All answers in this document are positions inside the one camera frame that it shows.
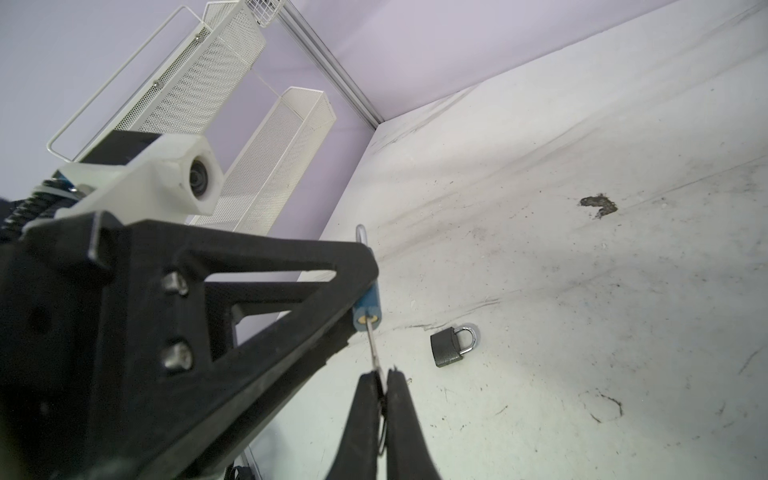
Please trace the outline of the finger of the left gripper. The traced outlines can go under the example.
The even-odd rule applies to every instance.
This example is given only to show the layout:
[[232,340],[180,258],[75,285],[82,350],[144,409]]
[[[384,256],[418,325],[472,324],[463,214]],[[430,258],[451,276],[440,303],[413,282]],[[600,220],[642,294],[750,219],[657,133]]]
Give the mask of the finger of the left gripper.
[[372,252],[95,213],[1,244],[1,475],[174,479],[221,468],[353,333]]

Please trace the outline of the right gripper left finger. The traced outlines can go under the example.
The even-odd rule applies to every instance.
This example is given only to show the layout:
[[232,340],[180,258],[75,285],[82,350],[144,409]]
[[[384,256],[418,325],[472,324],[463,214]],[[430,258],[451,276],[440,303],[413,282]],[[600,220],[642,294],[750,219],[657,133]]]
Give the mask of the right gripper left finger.
[[377,477],[381,400],[378,374],[361,375],[328,480]]

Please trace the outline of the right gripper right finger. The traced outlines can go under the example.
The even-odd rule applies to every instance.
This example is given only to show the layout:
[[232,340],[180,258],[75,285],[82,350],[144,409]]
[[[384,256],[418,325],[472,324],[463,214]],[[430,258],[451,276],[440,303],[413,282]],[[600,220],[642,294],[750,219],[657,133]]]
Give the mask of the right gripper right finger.
[[405,375],[391,369],[386,392],[388,479],[440,479],[421,430]]

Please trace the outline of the small blue padlock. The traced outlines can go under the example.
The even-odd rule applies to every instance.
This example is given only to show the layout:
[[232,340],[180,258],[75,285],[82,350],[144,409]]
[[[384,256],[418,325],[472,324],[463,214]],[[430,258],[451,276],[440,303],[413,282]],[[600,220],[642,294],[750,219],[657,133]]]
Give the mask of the small blue padlock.
[[355,329],[364,332],[371,327],[375,330],[383,319],[379,284],[375,281],[352,307]]

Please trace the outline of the small brass key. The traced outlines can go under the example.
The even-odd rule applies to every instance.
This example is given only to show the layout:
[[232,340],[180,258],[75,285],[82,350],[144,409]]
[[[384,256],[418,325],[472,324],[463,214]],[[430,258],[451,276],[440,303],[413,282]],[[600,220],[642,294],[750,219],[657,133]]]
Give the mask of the small brass key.
[[367,339],[370,347],[373,371],[377,376],[379,386],[381,387],[382,391],[385,391],[386,382],[384,379],[384,374],[381,368],[381,363],[380,363],[377,347],[374,340],[373,321],[371,319],[367,319],[365,326],[366,326]]

